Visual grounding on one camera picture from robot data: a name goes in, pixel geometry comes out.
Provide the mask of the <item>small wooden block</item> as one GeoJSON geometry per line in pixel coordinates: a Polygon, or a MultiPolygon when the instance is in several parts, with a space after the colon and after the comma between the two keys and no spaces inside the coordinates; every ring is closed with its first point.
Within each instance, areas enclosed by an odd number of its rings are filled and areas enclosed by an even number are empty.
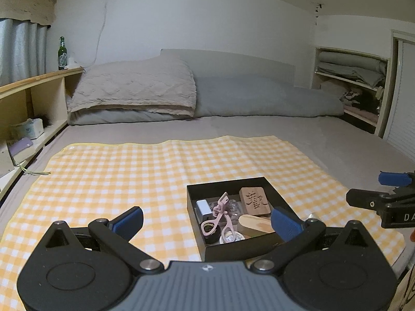
{"type": "Polygon", "coordinates": [[[238,218],[237,230],[249,237],[259,237],[274,232],[270,219],[249,214],[243,214],[238,218]]]}

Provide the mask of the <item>black square storage box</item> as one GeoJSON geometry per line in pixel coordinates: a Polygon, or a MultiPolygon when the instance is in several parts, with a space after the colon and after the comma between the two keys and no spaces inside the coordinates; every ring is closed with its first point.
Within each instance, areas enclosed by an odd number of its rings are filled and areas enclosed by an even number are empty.
{"type": "Polygon", "coordinates": [[[206,262],[248,260],[250,258],[265,255],[275,246],[283,243],[282,238],[275,232],[232,242],[230,244],[220,244],[219,242],[208,244],[206,242],[200,228],[201,219],[198,218],[196,214],[196,202],[202,199],[205,199],[208,202],[216,202],[225,192],[231,199],[239,201],[239,191],[243,187],[263,188],[272,208],[281,207],[291,214],[294,213],[294,210],[291,209],[288,203],[265,177],[188,185],[186,187],[187,211],[201,260],[206,262]]]}

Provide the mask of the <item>pink eyelash curler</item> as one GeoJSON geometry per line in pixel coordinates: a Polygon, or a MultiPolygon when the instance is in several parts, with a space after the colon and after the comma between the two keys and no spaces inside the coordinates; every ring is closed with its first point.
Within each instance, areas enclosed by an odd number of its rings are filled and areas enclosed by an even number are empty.
{"type": "Polygon", "coordinates": [[[217,201],[217,206],[215,207],[215,211],[217,212],[217,217],[205,221],[200,224],[200,228],[202,230],[203,236],[211,235],[212,233],[215,233],[216,229],[219,226],[219,223],[221,222],[221,219],[224,218],[226,221],[225,226],[221,229],[221,233],[223,233],[226,229],[235,230],[233,228],[233,224],[231,221],[231,218],[228,215],[228,212],[226,211],[226,205],[228,204],[229,196],[227,192],[225,192],[217,201]]]}

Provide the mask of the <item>black round gold-print tin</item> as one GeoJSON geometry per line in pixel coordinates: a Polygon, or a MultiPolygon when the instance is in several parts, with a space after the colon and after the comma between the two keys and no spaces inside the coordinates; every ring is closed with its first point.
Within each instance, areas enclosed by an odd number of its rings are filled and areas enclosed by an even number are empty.
{"type": "Polygon", "coordinates": [[[218,243],[220,237],[221,237],[221,232],[219,230],[216,230],[215,233],[204,236],[204,240],[207,245],[213,245],[213,244],[218,243]]]}

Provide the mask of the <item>grey bed sheet mattress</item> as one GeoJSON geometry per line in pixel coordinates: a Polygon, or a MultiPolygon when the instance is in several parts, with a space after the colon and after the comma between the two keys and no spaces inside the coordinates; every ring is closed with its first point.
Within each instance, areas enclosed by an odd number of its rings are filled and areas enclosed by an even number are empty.
{"type": "MultiPolygon", "coordinates": [[[[194,121],[71,126],[45,148],[34,168],[46,170],[46,165],[55,154],[77,143],[152,145],[169,140],[209,140],[225,136],[274,136],[284,140],[340,182],[346,190],[377,190],[381,171],[414,170],[414,163],[383,139],[334,117],[206,117],[194,121]]],[[[11,192],[1,213],[1,237],[37,179],[26,175],[11,192]]],[[[411,254],[412,248],[405,243],[403,252],[392,263],[393,267],[401,270],[411,254]]]]}

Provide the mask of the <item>yellow white checkered cloth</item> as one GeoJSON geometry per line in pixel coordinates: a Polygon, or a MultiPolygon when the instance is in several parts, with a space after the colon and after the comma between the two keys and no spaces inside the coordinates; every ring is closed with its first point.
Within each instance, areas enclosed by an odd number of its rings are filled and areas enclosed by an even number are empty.
{"type": "Polygon", "coordinates": [[[133,244],[163,263],[198,260],[187,213],[188,185],[264,177],[301,218],[364,223],[390,263],[405,247],[372,211],[346,203],[346,188],[292,144],[274,136],[169,140],[144,145],[72,144],[55,154],[28,190],[1,238],[1,309],[22,310],[16,281],[53,221],[82,227],[132,206],[144,212],[133,244]]]}

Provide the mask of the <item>carved square wooden coaster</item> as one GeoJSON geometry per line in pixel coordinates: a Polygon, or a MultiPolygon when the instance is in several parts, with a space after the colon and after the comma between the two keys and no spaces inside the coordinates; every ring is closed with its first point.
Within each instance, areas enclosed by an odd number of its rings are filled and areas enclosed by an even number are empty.
{"type": "Polygon", "coordinates": [[[271,213],[267,196],[262,187],[242,187],[239,191],[239,197],[247,214],[265,216],[271,213]]]}

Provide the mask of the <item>white round yellow-rim tin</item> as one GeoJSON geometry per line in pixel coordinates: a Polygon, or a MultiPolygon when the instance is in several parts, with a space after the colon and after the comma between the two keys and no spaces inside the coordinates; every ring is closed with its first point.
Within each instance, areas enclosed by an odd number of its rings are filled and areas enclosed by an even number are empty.
{"type": "Polygon", "coordinates": [[[235,230],[226,229],[219,238],[220,244],[229,244],[245,240],[245,237],[235,230]]]}

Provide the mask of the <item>clear plastic case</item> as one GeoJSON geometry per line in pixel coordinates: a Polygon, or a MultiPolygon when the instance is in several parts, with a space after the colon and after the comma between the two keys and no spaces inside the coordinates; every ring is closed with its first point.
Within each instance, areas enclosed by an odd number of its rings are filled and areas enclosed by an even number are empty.
{"type": "MultiPolygon", "coordinates": [[[[212,215],[216,218],[217,212],[215,211],[215,207],[217,206],[216,201],[212,201],[209,203],[209,207],[212,211],[212,215]]],[[[226,211],[228,212],[229,217],[233,222],[238,221],[239,217],[243,215],[243,209],[240,206],[240,202],[234,199],[230,199],[228,204],[226,205],[226,211]]]]}

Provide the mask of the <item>white charger adapter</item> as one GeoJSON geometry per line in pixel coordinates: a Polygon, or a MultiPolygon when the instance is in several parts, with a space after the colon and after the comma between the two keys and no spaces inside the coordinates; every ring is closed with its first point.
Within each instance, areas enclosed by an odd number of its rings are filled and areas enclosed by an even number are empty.
{"type": "Polygon", "coordinates": [[[199,223],[203,223],[212,218],[212,209],[206,199],[196,201],[196,217],[199,223]]]}

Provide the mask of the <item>folded bedding on shelf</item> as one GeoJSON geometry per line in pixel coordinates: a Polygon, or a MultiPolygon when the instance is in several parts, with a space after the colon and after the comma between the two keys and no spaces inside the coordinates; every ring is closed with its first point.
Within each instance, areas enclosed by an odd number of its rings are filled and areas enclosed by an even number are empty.
{"type": "Polygon", "coordinates": [[[318,54],[316,70],[375,88],[385,81],[387,62],[362,55],[322,51],[318,54]]]}

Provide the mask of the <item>purple flat box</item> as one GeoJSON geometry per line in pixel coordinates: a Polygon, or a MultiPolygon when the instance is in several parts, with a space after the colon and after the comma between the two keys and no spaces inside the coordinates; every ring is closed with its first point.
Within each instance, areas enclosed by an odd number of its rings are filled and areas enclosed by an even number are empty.
{"type": "Polygon", "coordinates": [[[33,142],[31,139],[24,137],[13,143],[9,143],[9,153],[12,157],[23,151],[30,151],[33,149],[33,142]]]}

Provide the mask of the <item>tissue box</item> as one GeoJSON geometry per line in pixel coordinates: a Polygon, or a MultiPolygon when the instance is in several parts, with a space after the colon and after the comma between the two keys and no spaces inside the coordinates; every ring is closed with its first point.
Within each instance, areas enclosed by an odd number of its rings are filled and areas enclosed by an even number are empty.
{"type": "Polygon", "coordinates": [[[14,139],[38,139],[44,133],[43,121],[40,118],[27,119],[25,122],[9,126],[14,139]]]}

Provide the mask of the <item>wooden bedside shelf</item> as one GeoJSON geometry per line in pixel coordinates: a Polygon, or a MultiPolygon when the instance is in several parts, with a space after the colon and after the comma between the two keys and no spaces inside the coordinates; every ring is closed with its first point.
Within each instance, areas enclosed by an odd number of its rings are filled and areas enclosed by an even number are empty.
{"type": "Polygon", "coordinates": [[[1,173],[1,201],[10,192],[23,167],[67,126],[67,94],[74,91],[84,69],[81,67],[30,77],[1,87],[1,168],[10,157],[6,142],[11,140],[9,126],[26,119],[46,117],[49,125],[34,140],[34,154],[7,172],[1,173]]]}

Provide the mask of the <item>grey folded duvet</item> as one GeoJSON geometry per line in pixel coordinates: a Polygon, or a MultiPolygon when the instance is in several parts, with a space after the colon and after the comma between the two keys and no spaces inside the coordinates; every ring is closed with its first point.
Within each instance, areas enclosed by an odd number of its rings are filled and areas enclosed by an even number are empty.
{"type": "MultiPolygon", "coordinates": [[[[196,80],[194,118],[201,117],[320,117],[341,116],[343,103],[331,94],[291,86],[271,79],[244,75],[203,77],[196,80]]],[[[68,115],[70,125],[166,122],[189,119],[145,110],[92,108],[68,115]]]]}

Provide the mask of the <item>beige quilted pillow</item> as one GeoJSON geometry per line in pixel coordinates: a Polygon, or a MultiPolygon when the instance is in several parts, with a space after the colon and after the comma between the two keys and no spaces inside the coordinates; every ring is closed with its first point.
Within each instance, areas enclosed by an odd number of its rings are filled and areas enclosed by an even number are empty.
{"type": "Polygon", "coordinates": [[[69,112],[92,108],[192,117],[196,82],[187,63],[172,54],[94,65],[84,72],[67,102],[69,112]]]}

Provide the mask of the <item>green glass bottle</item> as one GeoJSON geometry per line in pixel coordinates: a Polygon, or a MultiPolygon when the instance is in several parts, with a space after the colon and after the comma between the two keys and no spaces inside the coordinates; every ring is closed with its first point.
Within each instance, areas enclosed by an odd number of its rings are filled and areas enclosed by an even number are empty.
{"type": "Polygon", "coordinates": [[[67,48],[65,38],[60,37],[60,46],[58,49],[58,69],[63,70],[67,67],[67,48]]]}

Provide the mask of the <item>grey window curtain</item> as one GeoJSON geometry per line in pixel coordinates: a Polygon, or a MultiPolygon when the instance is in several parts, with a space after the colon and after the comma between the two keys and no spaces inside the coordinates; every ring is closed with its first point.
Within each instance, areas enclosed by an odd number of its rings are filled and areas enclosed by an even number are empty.
{"type": "Polygon", "coordinates": [[[46,72],[47,26],[1,19],[1,86],[46,72]]]}

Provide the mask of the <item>white wall shelf unit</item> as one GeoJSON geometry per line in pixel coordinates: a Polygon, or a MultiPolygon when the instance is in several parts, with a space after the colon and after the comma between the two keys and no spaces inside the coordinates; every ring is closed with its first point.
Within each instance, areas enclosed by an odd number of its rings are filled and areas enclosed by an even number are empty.
{"type": "Polygon", "coordinates": [[[385,58],[346,49],[318,46],[315,49],[312,88],[321,89],[338,98],[344,109],[343,120],[378,137],[383,137],[394,91],[397,62],[394,57],[385,58]],[[375,88],[358,81],[348,80],[316,70],[318,54],[322,51],[349,53],[384,60],[387,62],[386,78],[375,88]]]}

